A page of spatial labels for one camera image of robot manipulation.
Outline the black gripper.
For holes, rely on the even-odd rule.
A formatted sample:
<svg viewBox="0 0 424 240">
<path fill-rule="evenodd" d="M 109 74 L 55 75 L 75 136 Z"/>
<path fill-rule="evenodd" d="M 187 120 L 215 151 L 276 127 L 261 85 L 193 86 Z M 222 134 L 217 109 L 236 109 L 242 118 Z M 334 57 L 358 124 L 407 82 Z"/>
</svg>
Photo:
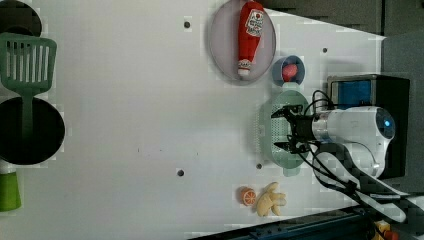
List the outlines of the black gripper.
<svg viewBox="0 0 424 240">
<path fill-rule="evenodd" d="M 289 142 L 275 142 L 274 145 L 291 154 L 297 154 L 298 142 L 313 141 L 315 136 L 312 131 L 313 116 L 299 115 L 303 111 L 302 105 L 285 105 L 271 114 L 272 118 L 286 118 L 290 124 L 291 134 Z"/>
</svg>

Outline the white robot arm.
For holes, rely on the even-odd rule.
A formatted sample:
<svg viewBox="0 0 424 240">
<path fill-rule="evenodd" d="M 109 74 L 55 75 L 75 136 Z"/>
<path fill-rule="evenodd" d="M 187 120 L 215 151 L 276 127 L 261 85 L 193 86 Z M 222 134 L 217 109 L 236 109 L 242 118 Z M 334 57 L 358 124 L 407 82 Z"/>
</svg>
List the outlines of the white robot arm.
<svg viewBox="0 0 424 240">
<path fill-rule="evenodd" d="M 274 145 L 292 154 L 309 153 L 307 164 L 328 189 L 349 197 L 365 211 L 398 223 L 423 226 L 423 195 L 408 194 L 379 179 L 396 125 L 388 111 L 376 106 L 334 109 L 307 115 L 300 105 L 271 114 L 289 124 L 285 141 Z"/>
</svg>

